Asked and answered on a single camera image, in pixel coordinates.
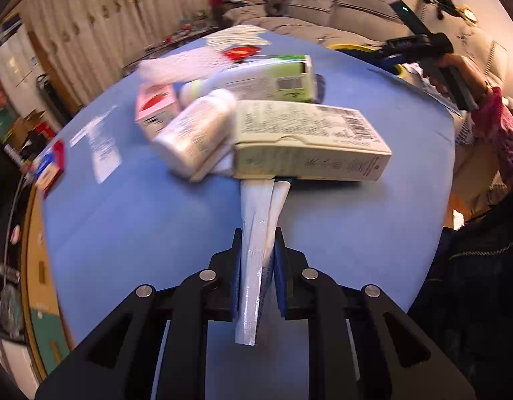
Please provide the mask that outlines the person right hand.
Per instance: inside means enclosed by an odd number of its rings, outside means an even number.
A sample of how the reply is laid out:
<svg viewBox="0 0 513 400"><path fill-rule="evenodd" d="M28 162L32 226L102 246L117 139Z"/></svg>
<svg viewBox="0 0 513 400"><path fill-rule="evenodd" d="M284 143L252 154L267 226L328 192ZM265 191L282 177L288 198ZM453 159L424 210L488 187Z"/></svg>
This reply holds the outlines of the person right hand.
<svg viewBox="0 0 513 400"><path fill-rule="evenodd" d="M489 85L481 73L479 67L468 57L459 54L445 54L443 57L433 61L433 66L439 69L455 68L462 75L465 84L470 90L476 104L481 105L484 98L489 94ZM420 64L423 76L429 83L444 97L450 98L447 86L424 63Z"/></svg>

